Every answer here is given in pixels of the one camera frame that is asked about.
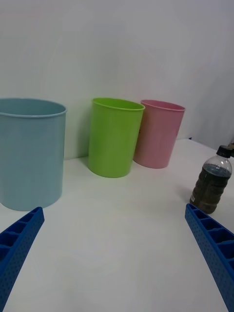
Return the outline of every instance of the bottle cap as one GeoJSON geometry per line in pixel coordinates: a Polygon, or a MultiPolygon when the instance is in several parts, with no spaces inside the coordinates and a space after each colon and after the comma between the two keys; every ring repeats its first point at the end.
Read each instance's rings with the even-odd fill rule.
{"type": "Polygon", "coordinates": [[[216,154],[225,158],[230,158],[232,155],[232,151],[232,148],[225,145],[220,145],[216,154]]]}

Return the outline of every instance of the green bucket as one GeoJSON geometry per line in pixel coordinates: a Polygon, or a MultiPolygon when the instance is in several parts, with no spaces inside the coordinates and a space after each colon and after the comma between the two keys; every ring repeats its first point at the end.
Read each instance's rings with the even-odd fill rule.
{"type": "Polygon", "coordinates": [[[129,173],[144,108],[117,98],[93,99],[89,142],[92,172],[106,177],[129,173]]]}

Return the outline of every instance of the plastic bottle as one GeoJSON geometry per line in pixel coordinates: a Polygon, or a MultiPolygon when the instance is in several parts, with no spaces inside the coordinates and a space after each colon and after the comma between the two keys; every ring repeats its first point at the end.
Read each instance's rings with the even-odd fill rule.
{"type": "Polygon", "coordinates": [[[232,175],[232,165],[228,160],[231,153],[231,148],[221,145],[216,153],[217,155],[208,159],[202,166],[190,203],[206,214],[215,211],[232,175]]]}

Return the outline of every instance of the cylindrical container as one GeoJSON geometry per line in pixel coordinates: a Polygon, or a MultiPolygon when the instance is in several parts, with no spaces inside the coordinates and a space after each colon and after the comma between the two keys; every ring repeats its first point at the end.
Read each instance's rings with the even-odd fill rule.
{"type": "Polygon", "coordinates": [[[232,165],[229,162],[232,152],[232,148],[221,145],[216,156],[209,158],[202,166],[190,203],[206,214],[215,211],[232,175],[232,165]]]}
{"type": "Polygon", "coordinates": [[[53,204],[62,192],[63,105],[0,99],[0,202],[29,211],[53,204]]]}
{"type": "Polygon", "coordinates": [[[92,106],[89,169],[99,176],[129,173],[144,106],[116,99],[95,98],[92,106]]]}
{"type": "Polygon", "coordinates": [[[142,100],[145,111],[134,161],[149,168],[167,167],[185,108],[176,104],[142,100]]]}

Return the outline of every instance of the pink bucket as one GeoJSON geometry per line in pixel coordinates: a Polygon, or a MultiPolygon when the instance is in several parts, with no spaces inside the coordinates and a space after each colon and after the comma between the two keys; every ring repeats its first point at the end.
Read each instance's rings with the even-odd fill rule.
{"type": "Polygon", "coordinates": [[[149,168],[167,167],[185,108],[151,99],[145,106],[134,161],[149,168]]]}

